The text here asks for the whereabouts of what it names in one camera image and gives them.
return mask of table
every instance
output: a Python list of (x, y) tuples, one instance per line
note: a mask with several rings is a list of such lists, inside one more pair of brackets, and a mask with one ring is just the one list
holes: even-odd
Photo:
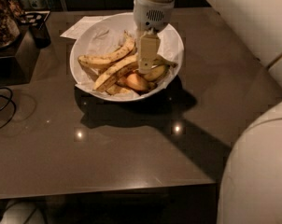
[(51, 44), (31, 82), (10, 87), (18, 109), (0, 130), (0, 199), (217, 184), (242, 131), (282, 101), (211, 7), (173, 11), (185, 62), (165, 91), (118, 104), (76, 89), (68, 62), (75, 41), (60, 34), (83, 16), (120, 12), (50, 14)]

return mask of paper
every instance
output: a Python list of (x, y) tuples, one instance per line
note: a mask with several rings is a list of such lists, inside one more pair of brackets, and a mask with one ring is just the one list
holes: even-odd
[(80, 21), (78, 21), (75, 25), (69, 28), (67, 31), (62, 33), (61, 37), (71, 38), (77, 40), (81, 37), (83, 33), (95, 23), (102, 21), (103, 19), (108, 18), (108, 16), (97, 16), (97, 17), (83, 17)]

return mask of cord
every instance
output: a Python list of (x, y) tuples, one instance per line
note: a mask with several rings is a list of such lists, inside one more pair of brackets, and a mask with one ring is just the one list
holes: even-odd
[(10, 88), (7, 88), (7, 87), (0, 87), (0, 90), (6, 90), (6, 91), (9, 91), (9, 97), (6, 97), (2, 94), (0, 94), (0, 98), (3, 98), (5, 100), (7, 100), (7, 103), (5, 105), (3, 105), (2, 107), (0, 107), (0, 112), (5, 109), (9, 104), (12, 104), (13, 105), (13, 112), (12, 112), (12, 115), (9, 117), (9, 119), (3, 124), (0, 126), (0, 129), (2, 129), (4, 126), (6, 126), (11, 120), (12, 118), (14, 117), (16, 111), (17, 111), (17, 105), (14, 103), (14, 101), (12, 100), (12, 96), (13, 96), (13, 91), (10, 89)]

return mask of glass jar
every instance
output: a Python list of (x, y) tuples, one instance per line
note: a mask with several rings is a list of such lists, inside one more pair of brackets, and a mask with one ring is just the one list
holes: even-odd
[(7, 5), (7, 0), (0, 0), (0, 49), (13, 43), (20, 33), (18, 24)]

